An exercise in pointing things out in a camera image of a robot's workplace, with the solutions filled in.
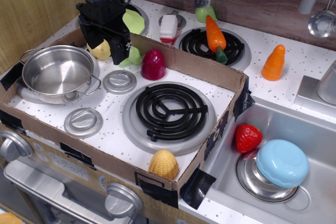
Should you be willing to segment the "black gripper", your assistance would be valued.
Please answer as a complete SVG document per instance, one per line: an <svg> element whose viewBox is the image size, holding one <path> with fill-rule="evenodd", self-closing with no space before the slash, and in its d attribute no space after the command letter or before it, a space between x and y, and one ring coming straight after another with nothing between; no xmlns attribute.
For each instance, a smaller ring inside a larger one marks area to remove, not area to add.
<svg viewBox="0 0 336 224"><path fill-rule="evenodd" d="M109 40L111 57L115 65L129 57L130 32L122 20L125 0L85 0L77 4L80 12L79 25L91 49Z"/></svg>

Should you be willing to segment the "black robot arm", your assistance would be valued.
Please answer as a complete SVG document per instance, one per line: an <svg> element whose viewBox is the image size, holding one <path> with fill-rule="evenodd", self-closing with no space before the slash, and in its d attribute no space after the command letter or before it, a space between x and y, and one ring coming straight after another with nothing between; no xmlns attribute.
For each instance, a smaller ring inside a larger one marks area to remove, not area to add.
<svg viewBox="0 0 336 224"><path fill-rule="evenodd" d="M123 21L127 5L125 0L85 0L76 5L87 44L94 49L106 40L115 65L129 57L131 48L130 31Z"/></svg>

